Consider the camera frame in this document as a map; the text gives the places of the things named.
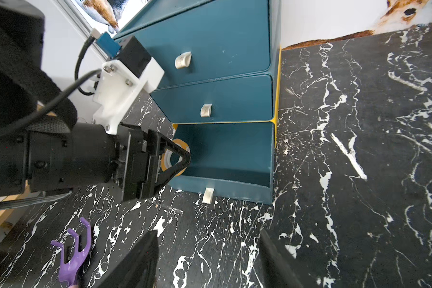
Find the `teal drawer cabinet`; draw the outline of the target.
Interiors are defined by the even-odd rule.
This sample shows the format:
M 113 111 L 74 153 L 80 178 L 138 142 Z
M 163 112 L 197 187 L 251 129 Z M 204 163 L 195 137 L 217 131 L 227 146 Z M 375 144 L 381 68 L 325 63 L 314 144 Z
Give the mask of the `teal drawer cabinet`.
M 271 204 L 281 16 L 280 1 L 150 1 L 115 36 L 164 70 L 151 97 L 192 155 L 172 188 Z

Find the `orange tape roll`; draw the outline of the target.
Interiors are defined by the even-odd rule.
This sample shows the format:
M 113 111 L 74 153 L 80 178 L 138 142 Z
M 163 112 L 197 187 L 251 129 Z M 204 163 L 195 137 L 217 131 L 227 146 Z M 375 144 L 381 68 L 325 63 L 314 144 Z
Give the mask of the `orange tape roll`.
M 181 139 L 166 140 L 160 157 L 160 180 L 180 176 L 190 165 L 190 146 Z

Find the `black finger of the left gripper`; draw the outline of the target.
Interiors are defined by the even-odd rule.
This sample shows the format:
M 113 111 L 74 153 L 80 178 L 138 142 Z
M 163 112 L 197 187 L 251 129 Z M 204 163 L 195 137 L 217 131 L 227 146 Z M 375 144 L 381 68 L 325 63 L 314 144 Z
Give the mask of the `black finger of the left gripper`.
M 175 176 L 190 165 L 190 147 L 181 139 L 170 140 L 163 134 L 148 132 L 148 196 L 153 198 Z

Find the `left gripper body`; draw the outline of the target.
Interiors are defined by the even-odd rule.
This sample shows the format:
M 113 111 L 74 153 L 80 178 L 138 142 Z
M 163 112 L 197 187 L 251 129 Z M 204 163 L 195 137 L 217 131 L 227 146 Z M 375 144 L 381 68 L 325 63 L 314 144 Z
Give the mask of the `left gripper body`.
M 76 124 L 68 134 L 31 132 L 30 189 L 54 192 L 113 181 L 123 201 L 152 198 L 162 189 L 158 137 L 128 124 L 117 135 L 95 124 Z

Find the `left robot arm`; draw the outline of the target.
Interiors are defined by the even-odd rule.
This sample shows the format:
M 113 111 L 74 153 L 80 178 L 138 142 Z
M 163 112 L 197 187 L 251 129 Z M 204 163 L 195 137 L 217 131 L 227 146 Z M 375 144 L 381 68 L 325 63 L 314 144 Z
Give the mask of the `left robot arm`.
M 121 199 L 154 197 L 191 162 L 188 148 L 126 124 L 164 71 L 134 37 L 93 32 L 110 61 L 61 90 L 42 70 L 44 14 L 0 1 L 0 210 L 53 202 L 113 182 Z

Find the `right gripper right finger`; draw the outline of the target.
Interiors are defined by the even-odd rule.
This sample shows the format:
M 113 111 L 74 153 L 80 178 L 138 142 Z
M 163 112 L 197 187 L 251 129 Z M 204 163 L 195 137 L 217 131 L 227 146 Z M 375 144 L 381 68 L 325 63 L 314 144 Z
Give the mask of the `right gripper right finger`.
M 265 229 L 260 231 L 259 248 L 266 288 L 304 287 L 300 276 L 293 270 L 292 255 Z

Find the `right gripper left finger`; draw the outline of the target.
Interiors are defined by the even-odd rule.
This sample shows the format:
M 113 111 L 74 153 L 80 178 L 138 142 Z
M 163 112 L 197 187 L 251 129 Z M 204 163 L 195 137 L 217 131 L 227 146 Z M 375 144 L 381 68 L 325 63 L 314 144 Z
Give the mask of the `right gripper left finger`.
M 102 280 L 98 288 L 155 288 L 158 259 L 158 231 L 150 230 Z

